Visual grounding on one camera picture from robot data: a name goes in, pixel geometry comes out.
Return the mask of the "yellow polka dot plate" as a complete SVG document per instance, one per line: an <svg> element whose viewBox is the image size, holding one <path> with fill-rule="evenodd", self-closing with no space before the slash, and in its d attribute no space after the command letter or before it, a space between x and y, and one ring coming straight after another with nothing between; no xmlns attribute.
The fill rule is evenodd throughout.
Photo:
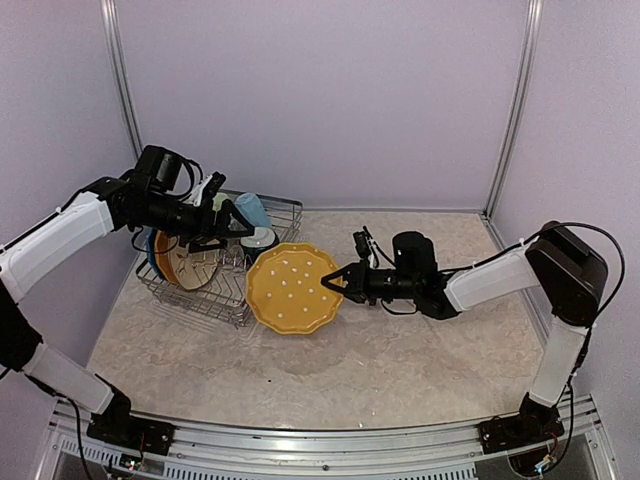
<svg viewBox="0 0 640 480"><path fill-rule="evenodd" d="M335 320L343 296L321 284L338 266L310 243L281 243L246 274L246 302L256 321L280 335L311 335Z"/></svg>

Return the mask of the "cream bird pattern plate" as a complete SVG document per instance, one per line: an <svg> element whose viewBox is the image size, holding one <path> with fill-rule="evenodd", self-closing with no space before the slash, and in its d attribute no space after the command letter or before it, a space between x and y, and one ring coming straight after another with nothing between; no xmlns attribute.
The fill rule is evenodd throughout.
<svg viewBox="0 0 640 480"><path fill-rule="evenodd" d="M187 246L176 246L168 253L171 270L184 290L197 290L213 277L219 265L217 250L190 253Z"/></svg>

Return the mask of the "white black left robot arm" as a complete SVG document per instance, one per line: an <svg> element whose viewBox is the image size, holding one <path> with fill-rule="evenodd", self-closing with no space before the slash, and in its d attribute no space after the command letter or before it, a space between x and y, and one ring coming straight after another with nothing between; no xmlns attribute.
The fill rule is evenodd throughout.
<svg viewBox="0 0 640 480"><path fill-rule="evenodd" d="M214 198L226 178L203 175L193 161L147 145L135 166L79 189L49 217L1 248L1 364L83 407L121 445L140 424L130 399L65 354L47 345L19 309L29 291L78 251L122 228L148 227L192 253L251 236L253 225L232 201Z"/></svg>

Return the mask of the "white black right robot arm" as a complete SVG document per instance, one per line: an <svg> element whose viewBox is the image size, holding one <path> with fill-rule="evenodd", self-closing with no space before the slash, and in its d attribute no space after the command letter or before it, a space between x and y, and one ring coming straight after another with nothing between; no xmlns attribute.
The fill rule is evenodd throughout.
<svg viewBox="0 0 640 480"><path fill-rule="evenodd" d="M449 269L439 268L432 240L418 231L396 234L389 268L375 268L369 259L375 243L362 230L354 235L359 261L325 275L321 283L357 304L409 300L415 312L440 321L514 292L540 289L552 322L533 384L511 423L512 436L531 444L549 429L587 353L594 324L614 298L604 292L606 260L576 235L578 229L611 236L593 225L549 221L489 258Z"/></svg>

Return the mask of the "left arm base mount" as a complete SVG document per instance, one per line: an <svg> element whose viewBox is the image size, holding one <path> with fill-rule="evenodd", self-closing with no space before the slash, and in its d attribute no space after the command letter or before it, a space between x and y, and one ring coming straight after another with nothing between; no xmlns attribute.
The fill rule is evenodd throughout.
<svg viewBox="0 0 640 480"><path fill-rule="evenodd" d="M127 415L123 419L113 420L105 415L93 415L87 435L139 453L167 456L175 430L176 427L171 423L143 417Z"/></svg>

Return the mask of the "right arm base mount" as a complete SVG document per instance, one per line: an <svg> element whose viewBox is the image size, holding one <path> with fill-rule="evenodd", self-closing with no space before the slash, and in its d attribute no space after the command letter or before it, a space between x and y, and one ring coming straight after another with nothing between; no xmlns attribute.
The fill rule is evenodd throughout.
<svg viewBox="0 0 640 480"><path fill-rule="evenodd" d="M523 417L519 414L483 421L477 425L477 430L484 454L526 447L553 440L565 433L558 416L541 424L535 417Z"/></svg>

